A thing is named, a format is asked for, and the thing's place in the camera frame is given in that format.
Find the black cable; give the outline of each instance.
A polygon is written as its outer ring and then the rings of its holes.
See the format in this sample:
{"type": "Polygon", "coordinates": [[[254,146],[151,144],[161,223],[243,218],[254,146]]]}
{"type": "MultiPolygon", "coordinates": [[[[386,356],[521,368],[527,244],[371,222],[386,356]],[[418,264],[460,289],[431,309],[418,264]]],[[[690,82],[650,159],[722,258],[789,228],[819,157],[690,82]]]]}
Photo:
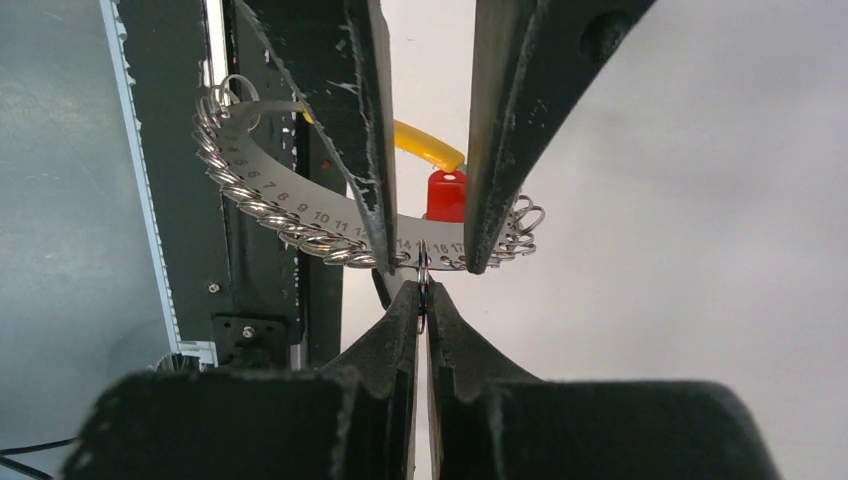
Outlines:
{"type": "Polygon", "coordinates": [[[7,448],[5,450],[0,450],[0,455],[23,455],[24,453],[40,452],[42,450],[50,450],[51,448],[65,447],[74,443],[74,440],[76,440],[76,438],[67,438],[65,440],[59,440],[58,442],[42,443],[29,447],[7,448]]]}
{"type": "Polygon", "coordinates": [[[54,480],[52,475],[44,473],[41,470],[32,468],[29,465],[24,465],[23,463],[16,462],[11,458],[6,458],[3,455],[0,455],[0,466],[6,467],[9,470],[18,472],[21,475],[27,476],[29,478],[35,478],[36,480],[54,480]]]}

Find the gray wall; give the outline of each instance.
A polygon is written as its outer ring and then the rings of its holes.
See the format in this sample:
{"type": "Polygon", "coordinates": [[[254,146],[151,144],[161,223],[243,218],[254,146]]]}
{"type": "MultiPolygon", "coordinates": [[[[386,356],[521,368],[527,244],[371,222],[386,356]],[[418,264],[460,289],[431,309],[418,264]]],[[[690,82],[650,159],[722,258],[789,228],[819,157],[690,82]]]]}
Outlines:
{"type": "Polygon", "coordinates": [[[168,351],[123,125],[98,1],[0,1],[0,448],[168,351]]]}

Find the black metal frame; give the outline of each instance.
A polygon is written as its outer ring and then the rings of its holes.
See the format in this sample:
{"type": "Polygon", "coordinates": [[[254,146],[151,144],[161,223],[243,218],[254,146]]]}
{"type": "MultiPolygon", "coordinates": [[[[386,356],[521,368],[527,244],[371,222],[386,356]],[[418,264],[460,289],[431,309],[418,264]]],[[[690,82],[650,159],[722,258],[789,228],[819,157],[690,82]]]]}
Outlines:
{"type": "MultiPolygon", "coordinates": [[[[181,339],[213,340],[219,316],[273,321],[288,332],[290,344],[301,343],[307,332],[308,362],[326,363],[339,352],[341,268],[285,248],[223,199],[195,157],[192,118],[204,93],[200,66],[209,56],[203,2],[125,0],[118,12],[127,30],[124,52],[136,81],[135,112],[181,339]]],[[[244,22],[226,2],[231,73],[249,77],[266,98],[290,98],[291,89],[244,22]]],[[[301,175],[344,193],[342,175],[321,168],[322,143],[305,123],[271,119],[254,139],[281,164],[297,165],[301,175]]]]}

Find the scratched black paint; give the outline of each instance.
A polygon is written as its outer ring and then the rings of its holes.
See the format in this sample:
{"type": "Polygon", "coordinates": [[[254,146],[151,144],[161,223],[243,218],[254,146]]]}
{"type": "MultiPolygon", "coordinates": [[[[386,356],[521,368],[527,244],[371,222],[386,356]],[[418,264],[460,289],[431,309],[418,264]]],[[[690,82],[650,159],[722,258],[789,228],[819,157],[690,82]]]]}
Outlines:
{"type": "Polygon", "coordinates": [[[388,28],[378,0],[238,5],[316,121],[351,185],[378,268],[394,266],[395,172],[388,28]]]}
{"type": "Polygon", "coordinates": [[[565,118],[654,0],[478,0],[465,250],[483,273],[507,212],[565,118]]]}

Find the yellow handle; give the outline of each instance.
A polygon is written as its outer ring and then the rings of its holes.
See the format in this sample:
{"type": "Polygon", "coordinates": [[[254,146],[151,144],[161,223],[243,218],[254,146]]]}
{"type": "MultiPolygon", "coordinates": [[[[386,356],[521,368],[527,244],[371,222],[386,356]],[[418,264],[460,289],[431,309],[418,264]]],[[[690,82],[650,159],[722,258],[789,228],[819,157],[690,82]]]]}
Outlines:
{"type": "MultiPolygon", "coordinates": [[[[312,123],[312,117],[304,110],[303,118],[312,123]]],[[[421,157],[443,172],[450,173],[465,163],[465,156],[438,138],[395,120],[395,146],[421,157]]]]}

